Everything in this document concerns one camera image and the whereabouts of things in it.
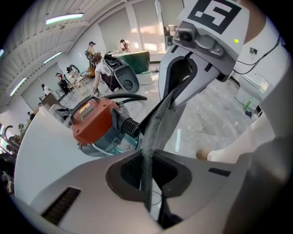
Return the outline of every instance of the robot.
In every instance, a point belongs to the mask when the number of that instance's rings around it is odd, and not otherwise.
[[[178,36],[161,61],[161,101],[139,124],[142,150],[78,166],[40,192],[32,209],[18,201],[39,229],[84,234],[245,232],[286,184],[293,163],[288,138],[293,128],[282,124],[290,122],[293,107],[288,106],[291,115],[280,121],[269,105],[276,104],[276,96],[285,100],[290,94],[292,69],[262,105],[277,136],[274,141],[240,156],[234,165],[162,151],[186,102],[232,72],[248,25],[248,10],[233,1],[191,4],[179,15]],[[157,222],[149,214],[152,179],[162,191]]]

